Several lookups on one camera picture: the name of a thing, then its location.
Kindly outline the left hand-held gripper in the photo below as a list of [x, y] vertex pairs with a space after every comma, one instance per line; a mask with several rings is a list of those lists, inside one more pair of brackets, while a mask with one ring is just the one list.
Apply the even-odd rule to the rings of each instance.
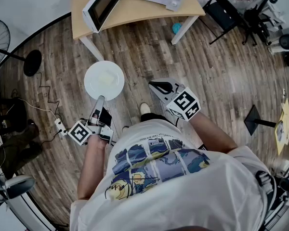
[[111, 129], [111, 114], [103, 108], [105, 97], [100, 95], [90, 114], [90, 118], [81, 118], [69, 130], [68, 135], [79, 145], [85, 145], [91, 135], [98, 135], [100, 139], [111, 144], [113, 130]]

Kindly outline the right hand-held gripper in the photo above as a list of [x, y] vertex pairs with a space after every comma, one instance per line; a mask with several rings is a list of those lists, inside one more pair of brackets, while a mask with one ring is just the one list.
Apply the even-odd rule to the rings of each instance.
[[196, 95], [173, 78], [153, 79], [149, 81], [149, 88], [166, 104], [170, 113], [180, 119], [189, 121], [201, 110]]

